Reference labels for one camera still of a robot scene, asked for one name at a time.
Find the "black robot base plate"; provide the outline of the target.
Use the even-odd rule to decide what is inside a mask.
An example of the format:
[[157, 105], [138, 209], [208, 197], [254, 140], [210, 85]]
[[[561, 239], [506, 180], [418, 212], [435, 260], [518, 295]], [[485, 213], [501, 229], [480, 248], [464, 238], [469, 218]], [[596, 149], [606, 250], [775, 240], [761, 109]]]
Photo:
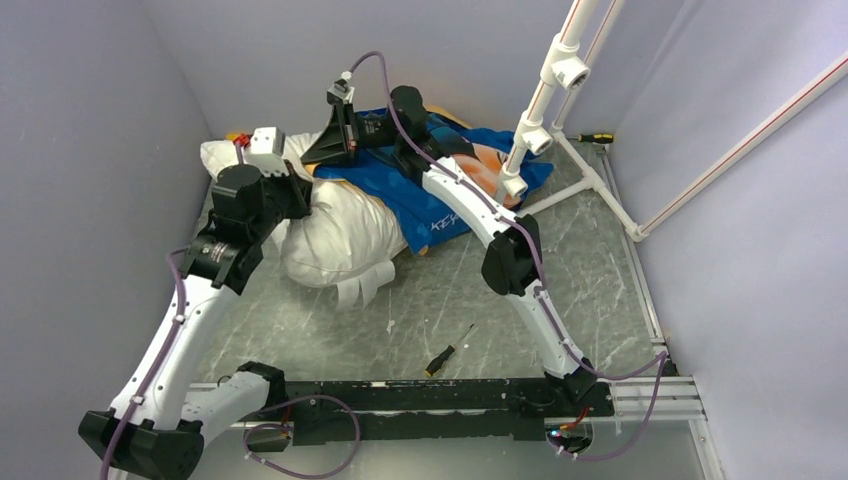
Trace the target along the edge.
[[543, 377], [294, 381], [295, 405], [275, 401], [243, 417], [285, 424], [296, 446], [336, 441], [508, 437], [541, 441], [559, 420], [614, 415], [611, 386], [597, 382], [579, 399]]

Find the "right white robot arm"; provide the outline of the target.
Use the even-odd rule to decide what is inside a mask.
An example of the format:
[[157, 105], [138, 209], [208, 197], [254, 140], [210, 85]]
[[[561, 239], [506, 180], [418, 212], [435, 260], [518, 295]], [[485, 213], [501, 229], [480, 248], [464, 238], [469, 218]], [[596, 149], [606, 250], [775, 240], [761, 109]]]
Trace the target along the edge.
[[306, 165], [357, 168], [383, 150], [387, 170], [450, 208], [486, 249], [481, 275], [515, 308], [536, 340], [557, 411], [574, 415], [585, 407], [599, 377], [556, 312], [543, 269], [538, 222], [501, 206], [461, 167], [471, 150], [456, 133], [439, 133], [418, 89], [394, 88], [384, 113], [357, 113], [354, 89], [339, 80], [328, 90], [332, 113]]

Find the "black yellow screwdriver on table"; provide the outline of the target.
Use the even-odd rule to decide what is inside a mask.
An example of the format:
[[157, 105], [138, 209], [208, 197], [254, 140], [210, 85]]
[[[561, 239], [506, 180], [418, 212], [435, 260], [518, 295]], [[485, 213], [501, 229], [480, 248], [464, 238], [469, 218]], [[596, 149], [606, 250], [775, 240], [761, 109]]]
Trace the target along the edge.
[[433, 377], [443, 369], [445, 364], [451, 359], [457, 349], [464, 345], [465, 340], [473, 331], [474, 327], [474, 323], [470, 324], [457, 340], [452, 343], [449, 343], [441, 352], [439, 352], [429, 361], [424, 370], [426, 377]]

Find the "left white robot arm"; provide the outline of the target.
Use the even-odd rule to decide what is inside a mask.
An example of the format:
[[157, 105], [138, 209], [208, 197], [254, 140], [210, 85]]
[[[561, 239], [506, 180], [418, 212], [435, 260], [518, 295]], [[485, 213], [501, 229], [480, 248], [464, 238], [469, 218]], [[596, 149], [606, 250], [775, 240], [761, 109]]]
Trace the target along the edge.
[[285, 411], [284, 372], [256, 361], [211, 391], [188, 392], [211, 334], [262, 262], [264, 242], [283, 221], [309, 215], [311, 190], [291, 165], [265, 174], [237, 164], [218, 174], [205, 225], [167, 257], [175, 290], [147, 351], [109, 408], [86, 412], [78, 427], [102, 461], [100, 478], [187, 479], [231, 424]]

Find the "yellow blue pillowcase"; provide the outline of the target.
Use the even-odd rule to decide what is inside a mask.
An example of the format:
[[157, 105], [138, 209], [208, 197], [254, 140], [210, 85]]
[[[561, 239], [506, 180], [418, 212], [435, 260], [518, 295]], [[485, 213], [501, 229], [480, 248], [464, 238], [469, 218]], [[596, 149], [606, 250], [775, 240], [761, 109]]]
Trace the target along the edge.
[[410, 250], [423, 254], [481, 222], [503, 231], [495, 221], [506, 209], [515, 209], [525, 194], [507, 196], [501, 207], [494, 195], [502, 163], [514, 146], [514, 134], [488, 128], [466, 128], [448, 115], [432, 112], [429, 133], [449, 152], [417, 179], [405, 177], [391, 164], [390, 147], [366, 149], [352, 167], [319, 166], [317, 176], [345, 180], [377, 197], [390, 208]]

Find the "screwdriver at back right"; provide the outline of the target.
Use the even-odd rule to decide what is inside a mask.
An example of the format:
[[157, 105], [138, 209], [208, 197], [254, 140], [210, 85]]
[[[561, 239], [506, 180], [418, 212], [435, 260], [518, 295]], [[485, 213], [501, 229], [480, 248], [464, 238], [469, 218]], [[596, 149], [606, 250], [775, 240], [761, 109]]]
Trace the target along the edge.
[[614, 142], [615, 137], [611, 133], [580, 134], [577, 140], [581, 143], [608, 145]]

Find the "white PVC pipe frame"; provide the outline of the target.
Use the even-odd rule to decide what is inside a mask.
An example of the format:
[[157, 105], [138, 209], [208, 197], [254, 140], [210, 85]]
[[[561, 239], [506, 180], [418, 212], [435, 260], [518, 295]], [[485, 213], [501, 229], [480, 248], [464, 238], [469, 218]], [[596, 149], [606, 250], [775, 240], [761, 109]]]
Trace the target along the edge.
[[581, 187], [636, 242], [847, 77], [843, 1], [608, 1], [589, 36], [549, 130], [613, 135], [652, 199], [627, 206], [591, 170]]

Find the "white pillow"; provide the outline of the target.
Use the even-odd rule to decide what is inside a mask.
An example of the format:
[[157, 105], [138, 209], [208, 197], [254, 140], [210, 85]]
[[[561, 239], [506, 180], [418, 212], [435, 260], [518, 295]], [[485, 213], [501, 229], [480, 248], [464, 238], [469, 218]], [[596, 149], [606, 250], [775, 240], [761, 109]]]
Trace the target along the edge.
[[286, 220], [271, 234], [282, 269], [294, 282], [335, 288], [337, 308], [364, 308], [380, 287], [393, 281], [393, 258], [407, 247], [393, 212], [345, 180], [324, 180], [306, 168], [301, 155], [316, 133], [285, 135], [283, 159], [313, 184], [311, 214]]

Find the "aluminium rail frame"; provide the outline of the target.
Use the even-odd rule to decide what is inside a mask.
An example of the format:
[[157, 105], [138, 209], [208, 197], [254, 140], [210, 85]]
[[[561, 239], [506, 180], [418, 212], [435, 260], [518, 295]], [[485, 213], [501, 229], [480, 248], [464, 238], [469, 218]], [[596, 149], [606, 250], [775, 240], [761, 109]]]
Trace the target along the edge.
[[[227, 167], [242, 164], [233, 143], [216, 142], [212, 150], [236, 157]], [[646, 419], [690, 419], [700, 400], [691, 381], [668, 375], [670, 356], [661, 339], [652, 342], [651, 360], [626, 373], [613, 373], [593, 359], [575, 319], [557, 307], [553, 275], [563, 261], [561, 253], [545, 246], [545, 225], [535, 208], [509, 210], [529, 214], [538, 222], [551, 300], [567, 333], [598, 373], [597, 382], [610, 384], [615, 408], [611, 418], [620, 421], [642, 412]], [[335, 288], [305, 287], [285, 274], [270, 236], [262, 246], [262, 262], [210, 339], [244, 294], [264, 289], [275, 302], [263, 334], [277, 342], [297, 372], [321, 366], [332, 373], [351, 371], [353, 378], [344, 381], [546, 378], [533, 335], [515, 308], [481, 275], [485, 247], [471, 230], [461, 241], [466, 249], [453, 259], [436, 247], [415, 254], [407, 245], [393, 258], [394, 280], [380, 287], [368, 306], [339, 310]], [[475, 327], [464, 345], [440, 372], [426, 377], [429, 361], [472, 323]], [[557, 421], [544, 440], [571, 459], [590, 461], [585, 446], [571, 438], [583, 420]]]

